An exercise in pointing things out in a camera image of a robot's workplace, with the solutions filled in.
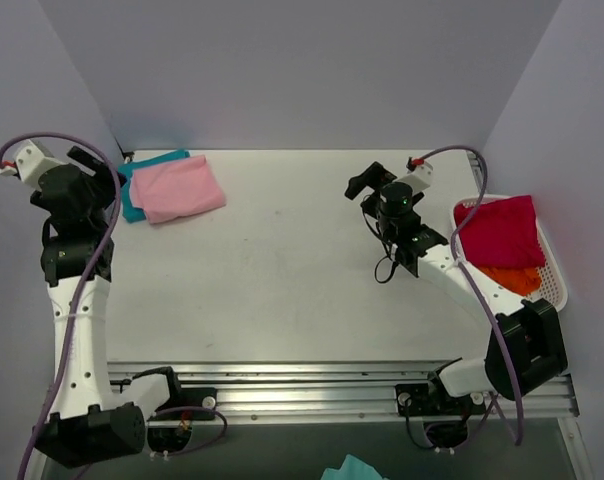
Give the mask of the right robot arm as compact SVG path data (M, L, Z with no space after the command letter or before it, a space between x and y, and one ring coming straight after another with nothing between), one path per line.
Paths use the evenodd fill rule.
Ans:
M543 298L531 301L499 285L422 221L415 205L432 180L433 168L425 162L403 177L374 162L349 179L345 196L353 200L369 189L360 207L393 267L436 286L489 325L483 356L457 359L435 372L425 390L429 406L446 413L462 397L484 392L516 401L568 366L558 312Z

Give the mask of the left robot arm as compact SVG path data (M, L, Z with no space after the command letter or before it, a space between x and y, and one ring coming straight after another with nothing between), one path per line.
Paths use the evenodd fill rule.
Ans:
M106 306L111 287L113 222L125 177L78 147L71 163L55 159L37 140L26 143L18 164L34 190L33 205L48 212L42 230L41 268L52 304L55 378L33 429L33 446L66 468L142 451L154 414L176 417L184 395L172 367L134 375L111 389L106 358Z

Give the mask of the pink t shirt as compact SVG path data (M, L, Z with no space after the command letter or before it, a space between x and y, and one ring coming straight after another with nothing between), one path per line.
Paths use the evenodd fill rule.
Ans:
M137 169L130 198L150 224L203 214L227 204L204 155Z

